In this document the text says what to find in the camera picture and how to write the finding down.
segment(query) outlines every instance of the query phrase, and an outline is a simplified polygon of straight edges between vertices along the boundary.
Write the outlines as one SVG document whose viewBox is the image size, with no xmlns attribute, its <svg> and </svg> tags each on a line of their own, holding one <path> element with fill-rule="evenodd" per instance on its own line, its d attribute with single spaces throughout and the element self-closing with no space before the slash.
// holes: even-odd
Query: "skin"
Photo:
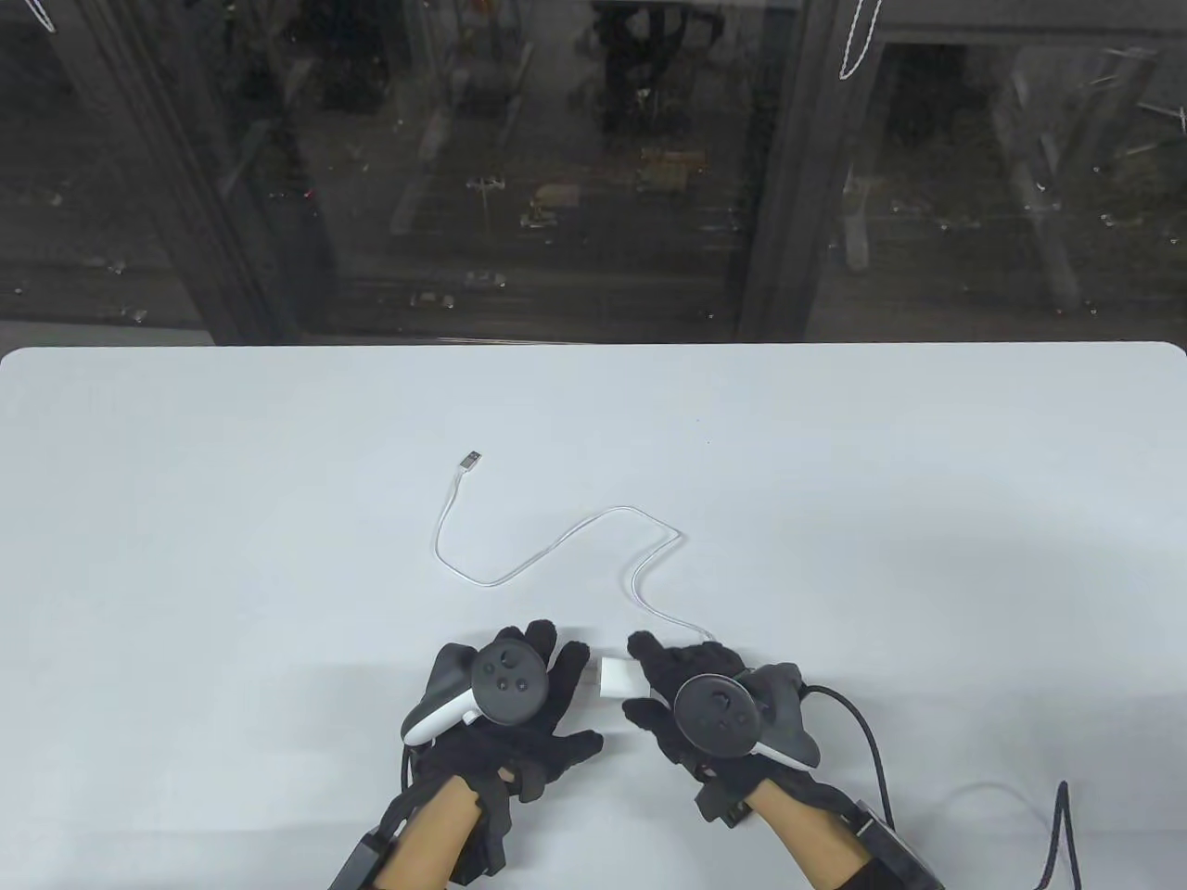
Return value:
<svg viewBox="0 0 1187 890">
<path fill-rule="evenodd" d="M 837 890 L 870 860 L 836 816 L 800 803 L 770 781 L 747 803 L 772 827 L 814 890 Z M 480 815 L 478 795 L 461 778 L 451 778 L 400 835 L 395 854 L 375 881 L 377 890 L 442 890 Z"/>
</svg>

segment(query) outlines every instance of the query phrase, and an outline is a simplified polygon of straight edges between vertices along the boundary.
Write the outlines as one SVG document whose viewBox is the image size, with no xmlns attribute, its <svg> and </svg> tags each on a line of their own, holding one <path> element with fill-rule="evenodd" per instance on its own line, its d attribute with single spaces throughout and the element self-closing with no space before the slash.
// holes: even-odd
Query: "finger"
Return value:
<svg viewBox="0 0 1187 890">
<path fill-rule="evenodd" d="M 690 757 L 691 744 L 661 703 L 654 699 L 628 699 L 622 703 L 622 712 L 633 724 L 655 736 L 660 752 L 672 763 L 684 763 Z"/>
<path fill-rule="evenodd" d="M 514 624 L 508 624 L 506 628 L 495 634 L 495 640 L 519 640 L 521 642 L 527 642 L 523 636 L 523 631 Z"/>
<path fill-rule="evenodd" d="M 675 663 L 672 653 L 647 630 L 636 631 L 627 637 L 627 651 L 643 668 L 647 682 L 656 689 L 662 686 L 665 669 Z"/>
<path fill-rule="evenodd" d="M 655 699 L 627 699 L 622 703 L 622 713 L 639 729 L 654 732 L 656 736 L 664 732 L 672 720 L 672 712 L 664 707 L 662 701 Z"/>
<path fill-rule="evenodd" d="M 534 621 L 527 625 L 527 630 L 523 631 L 523 638 L 527 640 L 528 646 L 540 654 L 544 663 L 547 665 L 548 659 L 552 657 L 552 650 L 557 648 L 557 625 L 551 621 Z"/>
<path fill-rule="evenodd" d="M 742 656 L 732 649 L 722 646 L 716 640 L 704 643 L 704 647 L 713 653 L 713 659 L 721 665 L 718 668 L 721 673 L 734 676 L 745 670 L 745 662 L 742 661 Z"/>
<path fill-rule="evenodd" d="M 590 648 L 585 643 L 570 640 L 557 655 L 557 663 L 548 672 L 548 698 L 540 708 L 540 716 L 552 730 L 557 729 L 560 718 L 573 701 L 577 684 L 582 681 L 582 672 L 590 660 Z"/>
<path fill-rule="evenodd" d="M 584 763 L 594 755 L 599 754 L 602 746 L 605 744 L 602 733 L 594 730 L 584 730 L 583 732 L 575 732 L 572 736 L 563 736 L 557 742 L 560 743 L 566 769 L 578 763 Z"/>
</svg>

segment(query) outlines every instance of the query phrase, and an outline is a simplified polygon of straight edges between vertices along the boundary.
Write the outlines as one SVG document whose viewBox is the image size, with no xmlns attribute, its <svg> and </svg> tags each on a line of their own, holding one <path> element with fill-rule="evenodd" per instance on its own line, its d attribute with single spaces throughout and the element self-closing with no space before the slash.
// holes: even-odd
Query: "white surface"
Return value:
<svg viewBox="0 0 1187 890">
<path fill-rule="evenodd" d="M 1033 886 L 1062 777 L 1090 888 L 1181 883 L 1170 347 L 20 351 L 0 426 L 0 886 L 320 890 L 442 643 L 541 615 L 603 653 L 666 634 L 622 593 L 643 522 L 499 591 L 437 565 L 471 449 L 457 562 L 497 573 L 610 503 L 673 522 L 645 593 L 852 697 L 952 886 Z M 582 695 L 607 750 L 513 814 L 497 886 L 804 885 Z M 875 800 L 848 714 L 806 720 Z"/>
</svg>

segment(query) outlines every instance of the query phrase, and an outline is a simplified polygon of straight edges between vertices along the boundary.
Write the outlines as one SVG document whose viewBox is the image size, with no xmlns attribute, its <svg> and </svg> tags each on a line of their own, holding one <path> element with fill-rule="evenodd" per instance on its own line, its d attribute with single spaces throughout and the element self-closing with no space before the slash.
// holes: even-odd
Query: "vr controller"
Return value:
<svg viewBox="0 0 1187 890">
<path fill-rule="evenodd" d="M 665 704 L 685 737 L 712 757 L 753 754 L 810 770 L 820 765 L 820 749 L 804 729 L 802 682 L 795 665 L 764 665 L 736 678 L 700 674 Z M 603 698 L 658 698 L 633 660 L 603 657 L 598 685 Z M 527 643 L 496 640 L 481 650 L 447 643 L 400 737 L 406 745 L 425 745 L 480 717 L 514 726 L 535 716 L 547 694 L 547 666 Z"/>
<path fill-rule="evenodd" d="M 400 738 L 417 748 L 480 717 L 514 726 L 532 719 L 547 697 L 548 668 L 521 640 L 496 640 L 478 650 L 446 643 L 433 661 L 425 694 L 400 727 Z"/>
<path fill-rule="evenodd" d="M 820 765 L 820 748 L 804 729 L 802 685 L 795 665 L 763 665 L 738 676 L 690 678 L 664 704 L 685 738 L 711 757 L 753 754 L 811 770 Z M 660 699 L 634 660 L 603 657 L 598 686 L 603 698 Z"/>
</svg>

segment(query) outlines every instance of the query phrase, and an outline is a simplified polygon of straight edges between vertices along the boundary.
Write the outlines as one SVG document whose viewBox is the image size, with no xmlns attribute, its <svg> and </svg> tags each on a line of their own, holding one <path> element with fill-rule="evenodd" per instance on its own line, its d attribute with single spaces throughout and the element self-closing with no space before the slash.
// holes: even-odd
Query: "gloved hand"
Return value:
<svg viewBox="0 0 1187 890">
<path fill-rule="evenodd" d="M 718 642 L 700 643 L 684 648 L 665 648 L 647 631 L 631 634 L 627 651 L 639 661 L 643 675 L 668 703 L 686 680 L 698 674 L 724 674 L 736 678 L 747 669 L 742 657 Z M 698 796 L 698 805 L 706 819 L 725 815 L 730 808 L 742 803 L 766 778 L 770 778 L 785 792 L 808 806 L 848 815 L 852 801 L 836 788 L 821 784 L 802 770 L 792 769 L 758 755 L 744 757 L 712 757 L 696 748 L 680 731 L 672 712 L 655 699 L 628 699 L 622 703 L 627 719 L 655 736 L 660 751 L 672 763 L 685 767 L 699 782 L 712 782 L 718 794 L 707 801 Z M 743 812 L 734 816 L 737 821 Z"/>
<path fill-rule="evenodd" d="M 557 628 L 551 621 L 533 621 L 526 631 L 503 628 L 495 638 L 525 641 L 547 665 L 557 646 Z M 572 736 L 552 735 L 572 704 L 589 657 L 585 643 L 565 643 L 548 672 L 548 695 L 534 717 L 516 726 L 500 726 L 484 717 L 469 726 L 453 726 L 438 736 L 431 748 L 417 752 L 413 778 L 461 776 L 475 788 L 502 773 L 504 781 L 507 775 L 512 776 L 508 790 L 521 801 L 539 797 L 546 783 L 602 750 L 602 736 L 592 730 Z"/>
</svg>

